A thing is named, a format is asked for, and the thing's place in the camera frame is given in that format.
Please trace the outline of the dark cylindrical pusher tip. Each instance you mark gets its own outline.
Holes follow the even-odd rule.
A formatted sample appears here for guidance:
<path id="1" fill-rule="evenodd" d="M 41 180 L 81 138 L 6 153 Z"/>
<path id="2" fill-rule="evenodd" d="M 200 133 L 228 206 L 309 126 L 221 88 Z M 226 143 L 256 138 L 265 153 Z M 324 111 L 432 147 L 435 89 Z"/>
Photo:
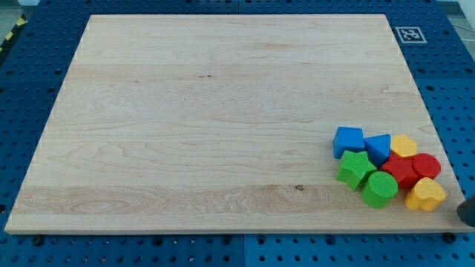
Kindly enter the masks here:
<path id="1" fill-rule="evenodd" d="M 470 227 L 475 226 L 475 206 L 474 195 L 466 199 L 464 202 L 458 205 L 456 213 L 458 218 L 466 225 Z"/>

